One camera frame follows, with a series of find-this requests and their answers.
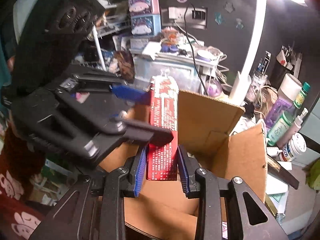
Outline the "red printed carton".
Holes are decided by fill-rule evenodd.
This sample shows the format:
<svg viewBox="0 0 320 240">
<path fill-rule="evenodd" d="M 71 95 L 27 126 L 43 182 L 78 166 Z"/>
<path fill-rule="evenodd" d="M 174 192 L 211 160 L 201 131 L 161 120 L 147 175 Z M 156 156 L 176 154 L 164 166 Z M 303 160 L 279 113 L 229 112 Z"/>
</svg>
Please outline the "red printed carton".
<svg viewBox="0 0 320 240">
<path fill-rule="evenodd" d="M 161 133 L 148 146 L 146 179 L 171 181 L 177 179 L 179 88 L 172 76 L 153 76 L 149 123 Z"/>
</svg>

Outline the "brown cardboard box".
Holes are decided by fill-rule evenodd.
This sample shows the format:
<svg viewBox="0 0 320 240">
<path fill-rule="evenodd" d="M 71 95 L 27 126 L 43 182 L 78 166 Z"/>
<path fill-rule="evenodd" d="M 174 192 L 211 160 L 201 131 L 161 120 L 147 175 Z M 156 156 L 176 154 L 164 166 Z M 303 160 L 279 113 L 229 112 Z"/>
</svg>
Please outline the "brown cardboard box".
<svg viewBox="0 0 320 240">
<path fill-rule="evenodd" d="M 232 130 L 243 109 L 221 100 L 182 90 L 178 94 L 178 142 L 217 177 L 242 178 L 265 200 L 267 160 L 263 127 L 238 134 Z M 179 181 L 143 182 L 137 198 L 124 200 L 125 223 L 157 239 L 193 239 L 196 199 L 185 197 Z"/>
</svg>

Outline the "blue Cinnamoroll box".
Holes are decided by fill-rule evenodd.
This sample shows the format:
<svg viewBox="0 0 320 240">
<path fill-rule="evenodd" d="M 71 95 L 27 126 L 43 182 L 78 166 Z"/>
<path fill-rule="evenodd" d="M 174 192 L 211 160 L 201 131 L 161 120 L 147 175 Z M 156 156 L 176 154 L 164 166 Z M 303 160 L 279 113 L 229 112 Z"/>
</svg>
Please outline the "blue Cinnamoroll box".
<svg viewBox="0 0 320 240">
<path fill-rule="evenodd" d="M 161 32 L 161 16 L 157 14 L 131 17 L 134 36 L 157 36 Z"/>
</svg>

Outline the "white LED light bar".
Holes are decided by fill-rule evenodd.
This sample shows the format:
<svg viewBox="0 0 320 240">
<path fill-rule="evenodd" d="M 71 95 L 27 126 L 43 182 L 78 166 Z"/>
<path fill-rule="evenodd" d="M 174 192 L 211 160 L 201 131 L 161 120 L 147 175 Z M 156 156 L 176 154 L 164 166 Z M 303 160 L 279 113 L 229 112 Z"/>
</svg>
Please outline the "white LED light bar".
<svg viewBox="0 0 320 240">
<path fill-rule="evenodd" d="M 237 72 L 237 76 L 234 81 L 232 91 L 229 95 L 229 100 L 231 100 L 232 104 L 234 105 L 240 106 L 243 103 L 251 84 L 251 77 L 249 73 L 252 69 L 253 62 L 258 51 L 261 35 L 263 32 L 266 14 L 266 4 L 267 0 L 256 0 L 255 18 L 248 52 L 245 58 L 242 71 Z"/>
</svg>

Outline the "green glass bottle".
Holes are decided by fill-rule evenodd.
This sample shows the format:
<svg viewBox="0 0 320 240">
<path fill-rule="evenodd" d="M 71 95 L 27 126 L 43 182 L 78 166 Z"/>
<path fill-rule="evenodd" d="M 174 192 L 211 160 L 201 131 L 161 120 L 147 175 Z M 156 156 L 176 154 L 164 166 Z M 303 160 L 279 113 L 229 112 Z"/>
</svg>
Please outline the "green glass bottle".
<svg viewBox="0 0 320 240">
<path fill-rule="evenodd" d="M 308 92 L 311 86 L 304 82 L 303 87 L 301 88 L 300 92 L 298 93 L 296 99 L 293 102 L 293 105 L 283 111 L 279 118 L 276 120 L 274 125 L 267 133 L 267 145 L 274 146 L 276 142 L 285 134 L 285 132 L 291 127 L 293 124 L 298 111 L 300 110 L 302 104 L 304 103 Z"/>
</svg>

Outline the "purple Cinnamoroll box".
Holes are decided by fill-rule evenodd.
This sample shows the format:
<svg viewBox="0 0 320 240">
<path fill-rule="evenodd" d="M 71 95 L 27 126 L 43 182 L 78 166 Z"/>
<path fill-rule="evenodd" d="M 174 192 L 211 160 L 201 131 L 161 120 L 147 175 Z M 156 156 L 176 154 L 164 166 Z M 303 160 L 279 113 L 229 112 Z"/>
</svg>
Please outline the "purple Cinnamoroll box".
<svg viewBox="0 0 320 240">
<path fill-rule="evenodd" d="M 130 16 L 159 15 L 159 0 L 127 0 Z"/>
</svg>

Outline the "white spray bottle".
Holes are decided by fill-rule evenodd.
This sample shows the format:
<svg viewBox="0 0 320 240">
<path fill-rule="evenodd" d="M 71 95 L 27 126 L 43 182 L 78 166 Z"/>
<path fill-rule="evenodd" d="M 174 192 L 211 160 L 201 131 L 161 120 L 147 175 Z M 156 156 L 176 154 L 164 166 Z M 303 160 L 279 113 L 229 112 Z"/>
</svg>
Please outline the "white spray bottle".
<svg viewBox="0 0 320 240">
<path fill-rule="evenodd" d="M 298 115 L 292 125 L 289 127 L 289 129 L 285 132 L 285 134 L 277 141 L 277 147 L 279 149 L 283 148 L 289 140 L 292 138 L 294 134 L 296 134 L 302 126 L 303 119 L 308 114 L 308 109 L 304 108 L 302 113 Z"/>
</svg>

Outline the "white round jar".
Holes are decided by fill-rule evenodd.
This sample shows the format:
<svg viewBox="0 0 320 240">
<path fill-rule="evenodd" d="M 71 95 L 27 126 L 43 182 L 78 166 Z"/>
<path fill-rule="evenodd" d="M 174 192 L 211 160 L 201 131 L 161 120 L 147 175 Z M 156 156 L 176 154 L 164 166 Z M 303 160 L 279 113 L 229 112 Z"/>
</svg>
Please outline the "white round jar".
<svg viewBox="0 0 320 240">
<path fill-rule="evenodd" d="M 305 139 L 300 133 L 296 133 L 281 150 L 279 159 L 291 162 L 306 152 Z"/>
</svg>

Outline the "purple patterned box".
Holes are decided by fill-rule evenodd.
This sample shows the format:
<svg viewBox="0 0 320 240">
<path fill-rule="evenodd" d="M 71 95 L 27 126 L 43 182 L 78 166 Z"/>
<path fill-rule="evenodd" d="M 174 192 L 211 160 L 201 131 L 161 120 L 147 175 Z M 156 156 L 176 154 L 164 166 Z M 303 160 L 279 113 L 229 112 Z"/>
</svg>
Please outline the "purple patterned box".
<svg viewBox="0 0 320 240">
<path fill-rule="evenodd" d="M 283 111 L 288 110 L 292 106 L 292 104 L 293 102 L 291 100 L 287 100 L 285 98 L 282 98 L 281 96 L 278 97 L 265 118 L 267 129 L 271 129 L 280 115 L 283 113 Z"/>
</svg>

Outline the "green frog plush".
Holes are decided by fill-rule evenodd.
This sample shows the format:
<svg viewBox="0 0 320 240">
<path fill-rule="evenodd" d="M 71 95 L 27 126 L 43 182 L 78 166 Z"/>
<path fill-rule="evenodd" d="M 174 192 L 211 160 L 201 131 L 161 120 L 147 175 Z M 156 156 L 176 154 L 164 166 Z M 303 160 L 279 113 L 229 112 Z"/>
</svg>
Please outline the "green frog plush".
<svg viewBox="0 0 320 240">
<path fill-rule="evenodd" d="M 305 183 L 315 191 L 320 190 L 320 159 L 317 159 L 303 168 Z"/>
</svg>

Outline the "white humidifier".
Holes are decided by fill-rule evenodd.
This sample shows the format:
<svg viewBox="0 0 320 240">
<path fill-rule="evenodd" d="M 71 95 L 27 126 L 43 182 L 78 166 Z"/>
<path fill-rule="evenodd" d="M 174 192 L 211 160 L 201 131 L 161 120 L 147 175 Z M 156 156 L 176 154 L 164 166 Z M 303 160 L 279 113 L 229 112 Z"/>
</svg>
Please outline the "white humidifier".
<svg viewBox="0 0 320 240">
<path fill-rule="evenodd" d="M 278 96 L 294 101 L 302 88 L 302 83 L 292 74 L 286 73 L 278 89 Z"/>
</svg>

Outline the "black pen holder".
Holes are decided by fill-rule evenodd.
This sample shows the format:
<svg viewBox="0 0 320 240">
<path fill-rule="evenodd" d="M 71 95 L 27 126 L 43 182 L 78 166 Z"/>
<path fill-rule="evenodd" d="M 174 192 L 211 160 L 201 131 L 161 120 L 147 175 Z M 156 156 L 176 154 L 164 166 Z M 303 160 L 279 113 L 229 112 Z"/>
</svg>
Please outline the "black pen holder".
<svg viewBox="0 0 320 240">
<path fill-rule="evenodd" d="M 292 46 L 282 46 L 276 56 L 274 68 L 269 78 L 270 85 L 278 89 L 286 74 L 291 74 L 298 78 L 302 64 L 302 53 L 297 53 Z"/>
</svg>

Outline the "silver wall socket panel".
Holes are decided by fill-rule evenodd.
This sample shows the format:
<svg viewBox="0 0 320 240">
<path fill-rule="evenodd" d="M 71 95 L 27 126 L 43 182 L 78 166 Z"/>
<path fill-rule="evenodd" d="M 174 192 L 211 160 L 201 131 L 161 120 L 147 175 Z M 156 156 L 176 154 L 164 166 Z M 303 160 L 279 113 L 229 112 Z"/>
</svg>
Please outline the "silver wall socket panel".
<svg viewBox="0 0 320 240">
<path fill-rule="evenodd" d="M 184 28 L 184 7 L 168 7 L 161 8 L 161 21 L 163 27 L 176 27 Z M 186 12 L 185 19 L 187 27 L 194 29 L 207 29 L 207 16 L 208 9 L 205 7 L 193 8 L 190 6 Z"/>
</svg>

